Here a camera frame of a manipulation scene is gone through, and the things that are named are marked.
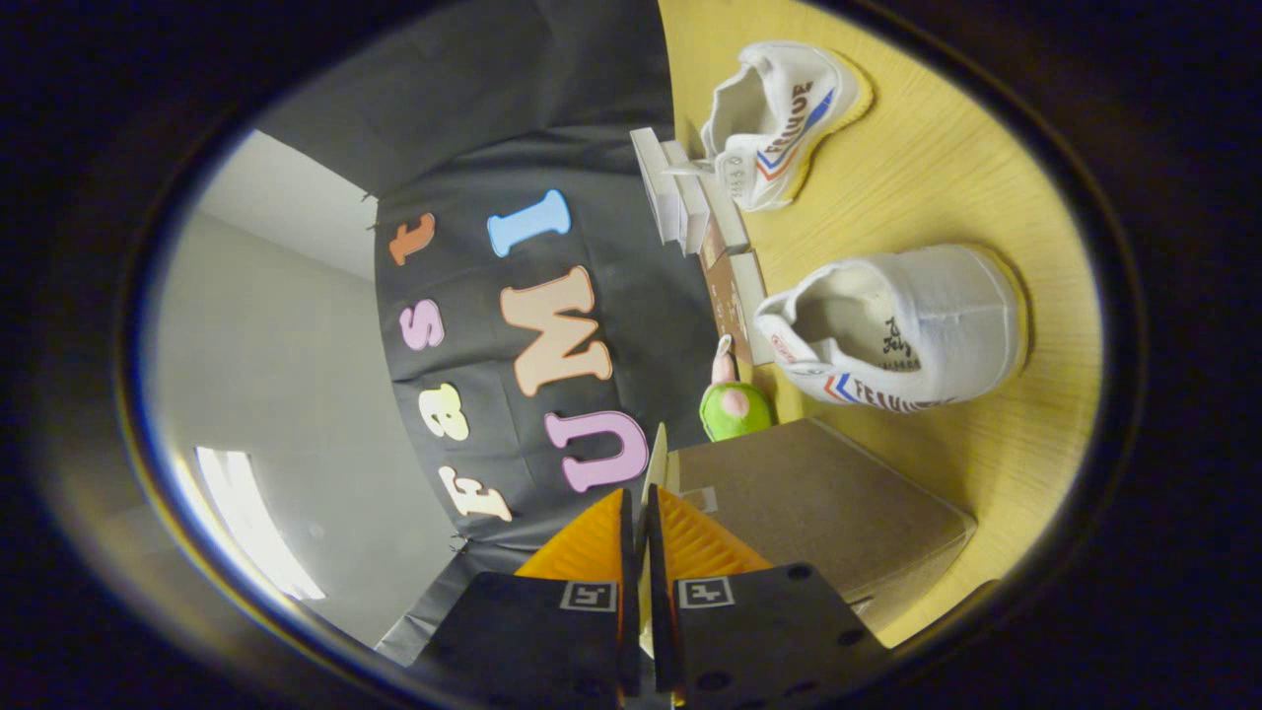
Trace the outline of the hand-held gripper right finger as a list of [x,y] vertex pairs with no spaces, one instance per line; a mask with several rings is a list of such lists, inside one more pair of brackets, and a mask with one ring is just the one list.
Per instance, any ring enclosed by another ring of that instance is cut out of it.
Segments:
[[658,690],[676,709],[830,707],[888,665],[811,562],[772,565],[660,486],[646,552]]

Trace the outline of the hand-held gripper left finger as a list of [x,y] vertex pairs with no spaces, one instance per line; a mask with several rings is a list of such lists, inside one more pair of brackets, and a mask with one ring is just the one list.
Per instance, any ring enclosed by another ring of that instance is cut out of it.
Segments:
[[451,709],[621,709],[644,687],[635,560],[613,491],[517,571],[473,576],[409,672]]

